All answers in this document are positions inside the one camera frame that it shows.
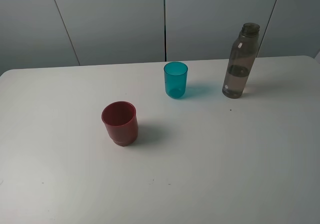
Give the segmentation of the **teal translucent plastic cup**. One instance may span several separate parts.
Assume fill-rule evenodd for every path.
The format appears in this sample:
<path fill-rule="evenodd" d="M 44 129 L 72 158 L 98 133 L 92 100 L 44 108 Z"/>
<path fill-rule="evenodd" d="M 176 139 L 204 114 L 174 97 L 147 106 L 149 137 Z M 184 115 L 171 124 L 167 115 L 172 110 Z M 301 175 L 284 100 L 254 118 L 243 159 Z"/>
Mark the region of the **teal translucent plastic cup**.
<path fill-rule="evenodd" d="M 183 62 L 173 61 L 164 68 L 164 85 L 166 94 L 173 98 L 181 98 L 186 91 L 188 67 Z"/>

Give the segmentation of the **smoky grey water bottle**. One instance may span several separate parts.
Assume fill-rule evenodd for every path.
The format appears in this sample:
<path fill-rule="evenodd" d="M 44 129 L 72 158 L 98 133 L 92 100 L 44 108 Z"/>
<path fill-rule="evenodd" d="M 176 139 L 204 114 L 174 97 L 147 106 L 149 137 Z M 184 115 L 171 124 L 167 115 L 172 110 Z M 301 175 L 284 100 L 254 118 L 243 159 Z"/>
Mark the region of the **smoky grey water bottle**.
<path fill-rule="evenodd" d="M 259 31 L 258 24 L 245 23 L 232 45 L 222 86 L 222 93 L 230 99 L 243 94 L 259 50 Z"/>

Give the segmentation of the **red plastic cup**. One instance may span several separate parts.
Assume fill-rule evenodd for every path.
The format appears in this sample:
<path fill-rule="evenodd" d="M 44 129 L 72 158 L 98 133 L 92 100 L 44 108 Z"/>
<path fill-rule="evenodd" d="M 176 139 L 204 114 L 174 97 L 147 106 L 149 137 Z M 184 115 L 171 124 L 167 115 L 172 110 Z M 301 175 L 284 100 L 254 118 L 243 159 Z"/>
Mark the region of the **red plastic cup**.
<path fill-rule="evenodd" d="M 116 101 L 104 108 L 101 120 L 109 137 L 121 147 L 132 144 L 138 137 L 136 108 L 127 101 Z"/>

